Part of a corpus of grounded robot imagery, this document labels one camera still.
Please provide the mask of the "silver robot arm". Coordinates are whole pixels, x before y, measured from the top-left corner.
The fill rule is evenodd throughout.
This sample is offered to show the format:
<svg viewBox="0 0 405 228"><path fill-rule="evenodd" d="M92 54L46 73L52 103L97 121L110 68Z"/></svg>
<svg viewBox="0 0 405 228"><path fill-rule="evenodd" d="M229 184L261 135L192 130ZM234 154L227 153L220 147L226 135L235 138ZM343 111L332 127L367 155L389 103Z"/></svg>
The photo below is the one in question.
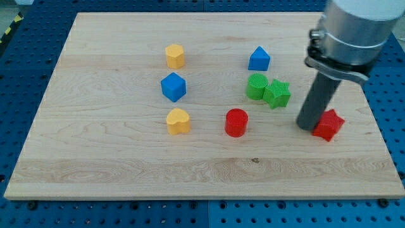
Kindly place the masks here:
<svg viewBox="0 0 405 228"><path fill-rule="evenodd" d="M342 80L363 85L387 39L404 14L404 0L327 1L309 31L307 66L318 71L314 84Z"/></svg>

